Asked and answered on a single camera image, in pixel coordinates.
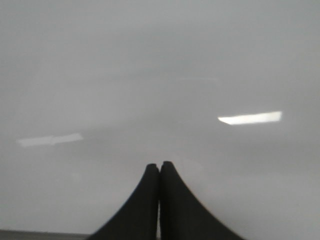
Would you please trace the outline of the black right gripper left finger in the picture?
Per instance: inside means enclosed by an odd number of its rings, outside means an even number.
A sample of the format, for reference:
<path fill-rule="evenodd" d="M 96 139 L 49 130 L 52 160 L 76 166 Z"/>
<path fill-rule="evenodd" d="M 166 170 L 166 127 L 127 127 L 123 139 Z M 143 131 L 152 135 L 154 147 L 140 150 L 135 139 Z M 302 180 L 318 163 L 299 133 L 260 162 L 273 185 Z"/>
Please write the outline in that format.
<path fill-rule="evenodd" d="M 124 205 L 89 240 L 155 240 L 159 206 L 160 172 L 148 164 Z"/>

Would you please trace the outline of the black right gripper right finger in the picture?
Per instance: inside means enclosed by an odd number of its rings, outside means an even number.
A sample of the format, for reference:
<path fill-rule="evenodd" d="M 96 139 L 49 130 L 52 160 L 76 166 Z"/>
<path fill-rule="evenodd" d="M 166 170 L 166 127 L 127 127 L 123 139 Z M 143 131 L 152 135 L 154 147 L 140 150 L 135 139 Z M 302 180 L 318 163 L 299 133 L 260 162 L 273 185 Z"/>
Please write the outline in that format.
<path fill-rule="evenodd" d="M 160 235 L 163 240 L 241 240 L 193 195 L 174 164 L 160 171 Z"/>

